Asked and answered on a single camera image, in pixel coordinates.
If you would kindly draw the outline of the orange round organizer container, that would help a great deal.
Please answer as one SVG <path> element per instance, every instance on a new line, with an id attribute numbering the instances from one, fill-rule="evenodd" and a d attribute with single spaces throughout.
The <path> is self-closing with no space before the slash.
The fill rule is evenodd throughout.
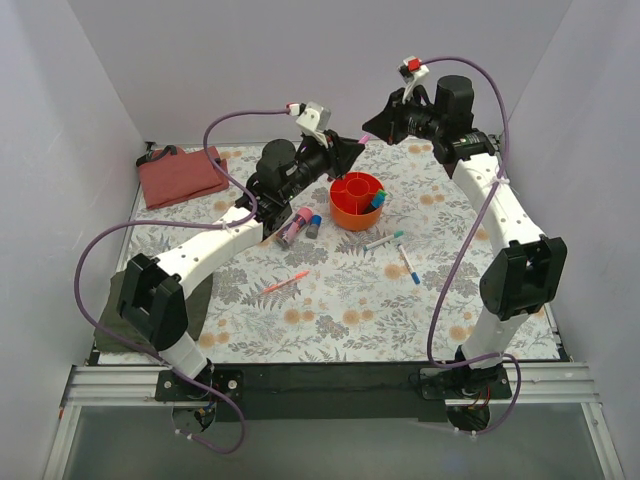
<path id="1" fill-rule="evenodd" d="M 329 210 L 334 223 L 347 231 L 360 232 L 373 227 L 382 213 L 382 206 L 368 211 L 383 184 L 366 172 L 350 172 L 334 180 L 329 189 Z"/>

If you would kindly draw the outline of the teal capped white marker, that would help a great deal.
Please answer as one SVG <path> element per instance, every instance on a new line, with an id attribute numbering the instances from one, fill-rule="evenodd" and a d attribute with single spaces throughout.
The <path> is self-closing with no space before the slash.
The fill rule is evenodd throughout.
<path id="1" fill-rule="evenodd" d="M 363 247 L 363 250 L 364 251 L 371 251 L 371 250 L 373 250 L 373 249 L 375 249 L 375 248 L 377 248 L 379 246 L 382 246 L 382 245 L 384 245 L 386 243 L 389 243 L 389 242 L 391 242 L 393 240 L 396 240 L 396 239 L 402 237 L 403 235 L 404 235 L 404 231 L 401 231 L 401 230 L 400 231 L 396 231 L 393 234 L 384 236 L 384 237 L 382 237 L 382 238 L 380 238 L 378 240 L 375 240 L 375 241 L 373 241 L 373 242 L 371 242 L 369 244 L 366 244 Z"/>

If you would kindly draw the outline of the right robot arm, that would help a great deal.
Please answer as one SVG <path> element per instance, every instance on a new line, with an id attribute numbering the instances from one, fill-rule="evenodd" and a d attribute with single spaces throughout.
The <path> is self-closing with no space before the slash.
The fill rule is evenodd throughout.
<path id="1" fill-rule="evenodd" d="M 483 309 L 452 373 L 454 389 L 469 398 L 486 389 L 486 369 L 501 363 L 519 327 L 555 297 L 567 256 L 565 242 L 531 220 L 501 176 L 506 158 L 474 128 L 473 102 L 471 80 L 448 75 L 438 80 L 433 100 L 422 86 L 400 88 L 363 125 L 390 145 L 409 136 L 429 141 L 489 235 L 494 258 L 479 282 Z"/>

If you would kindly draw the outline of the blue black highlighter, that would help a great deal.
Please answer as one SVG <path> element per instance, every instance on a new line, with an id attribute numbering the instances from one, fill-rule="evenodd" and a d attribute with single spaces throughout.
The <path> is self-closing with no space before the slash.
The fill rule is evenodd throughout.
<path id="1" fill-rule="evenodd" d="M 375 196 L 373 197 L 373 199 L 371 200 L 371 203 L 370 203 L 370 207 L 373 210 L 378 209 L 384 203 L 384 201 L 386 199 L 385 196 L 378 195 L 377 192 L 376 192 Z"/>

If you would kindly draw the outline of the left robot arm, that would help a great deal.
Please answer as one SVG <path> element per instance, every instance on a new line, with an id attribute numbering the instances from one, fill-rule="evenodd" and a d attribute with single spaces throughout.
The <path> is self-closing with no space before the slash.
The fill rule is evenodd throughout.
<path id="1" fill-rule="evenodd" d="M 213 386 L 210 362 L 187 332 L 186 301 L 218 267 L 271 236 L 292 214 L 290 202 L 319 177 L 343 178 L 364 151 L 361 140 L 330 131 L 326 143 L 305 135 L 300 145 L 284 139 L 263 148 L 245 193 L 210 228 L 154 258 L 127 264 L 117 313 L 177 370 L 178 387 L 193 400 Z"/>

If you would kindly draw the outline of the blue capped white marker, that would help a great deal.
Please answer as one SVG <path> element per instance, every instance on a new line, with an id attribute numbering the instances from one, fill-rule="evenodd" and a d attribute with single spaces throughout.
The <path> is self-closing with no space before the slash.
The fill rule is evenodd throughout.
<path id="1" fill-rule="evenodd" d="M 412 281 L 414 282 L 415 285 L 419 285 L 420 284 L 420 277 L 419 277 L 418 273 L 416 272 L 413 264 L 411 263 L 411 261 L 409 259 L 409 256 L 408 256 L 408 254 L 406 252 L 406 249 L 404 248 L 404 246 L 401 243 L 399 243 L 397 245 L 397 249 L 398 249 L 398 251 L 400 253 L 400 256 L 402 257 L 402 259 L 403 259 L 403 261 L 404 261 L 404 263 L 405 263 L 405 265 L 407 267 L 407 270 L 408 270 L 408 272 L 409 272 L 409 274 L 411 276 Z"/>

